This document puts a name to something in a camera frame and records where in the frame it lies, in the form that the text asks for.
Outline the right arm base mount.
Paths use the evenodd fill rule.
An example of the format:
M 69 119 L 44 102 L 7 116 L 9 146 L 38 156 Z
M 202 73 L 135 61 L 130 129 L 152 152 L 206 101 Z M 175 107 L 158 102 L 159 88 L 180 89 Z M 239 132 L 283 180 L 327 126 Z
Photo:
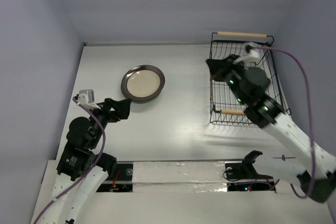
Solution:
M 263 153 L 260 151 L 251 151 L 242 160 L 227 161 L 222 173 L 222 177 L 229 182 L 238 182 L 240 180 L 265 179 L 274 181 L 274 178 L 268 175 L 258 174 L 253 167 L 258 156 Z

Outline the dark rimmed plate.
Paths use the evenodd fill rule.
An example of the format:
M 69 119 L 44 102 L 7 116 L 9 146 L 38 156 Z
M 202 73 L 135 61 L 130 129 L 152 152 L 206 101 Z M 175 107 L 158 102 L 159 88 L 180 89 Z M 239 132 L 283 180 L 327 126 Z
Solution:
M 160 95 L 165 85 L 165 75 L 152 65 L 130 69 L 121 80 L 121 93 L 125 97 L 153 97 Z

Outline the grey patterned plate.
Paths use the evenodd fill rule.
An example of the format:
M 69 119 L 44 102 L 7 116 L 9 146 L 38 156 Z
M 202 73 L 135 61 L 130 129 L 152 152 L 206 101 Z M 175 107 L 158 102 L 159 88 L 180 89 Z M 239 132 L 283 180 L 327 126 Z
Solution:
M 132 103 L 137 103 L 137 104 L 144 104 L 144 103 L 149 103 L 153 100 L 155 100 L 158 97 L 158 95 L 155 95 L 153 97 L 124 97 L 125 99 L 130 100 Z

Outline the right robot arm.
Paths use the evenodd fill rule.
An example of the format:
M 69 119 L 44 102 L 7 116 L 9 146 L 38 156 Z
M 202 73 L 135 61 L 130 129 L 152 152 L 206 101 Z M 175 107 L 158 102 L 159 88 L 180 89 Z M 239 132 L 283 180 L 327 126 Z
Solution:
M 245 106 L 247 118 L 278 140 L 299 162 L 267 162 L 255 151 L 252 160 L 242 164 L 248 178 L 270 172 L 292 187 L 300 187 L 305 195 L 318 203 L 326 202 L 335 191 L 335 156 L 312 142 L 266 90 L 270 79 L 258 67 L 246 67 L 238 55 L 225 59 L 207 59 L 211 79 L 228 85 L 239 103 Z

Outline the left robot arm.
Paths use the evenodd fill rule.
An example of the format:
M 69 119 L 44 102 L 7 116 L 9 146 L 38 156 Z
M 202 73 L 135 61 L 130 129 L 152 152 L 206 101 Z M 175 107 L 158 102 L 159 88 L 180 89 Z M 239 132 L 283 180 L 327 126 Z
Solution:
M 98 143 L 105 147 L 105 129 L 109 123 L 128 119 L 131 99 L 106 98 L 95 103 L 89 92 L 86 90 L 72 99 L 89 117 L 77 117 L 70 122 L 50 202 L 34 223 L 80 223 L 100 185 L 118 175 L 117 159 L 103 149 L 98 154 L 93 150 Z

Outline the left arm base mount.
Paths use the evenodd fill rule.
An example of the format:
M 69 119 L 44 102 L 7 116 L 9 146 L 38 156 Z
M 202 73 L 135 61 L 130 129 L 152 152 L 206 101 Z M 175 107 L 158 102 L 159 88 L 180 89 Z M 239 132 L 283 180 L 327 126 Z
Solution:
M 114 173 L 111 175 L 112 180 L 117 182 L 131 182 L 133 176 L 133 163 L 117 163 Z

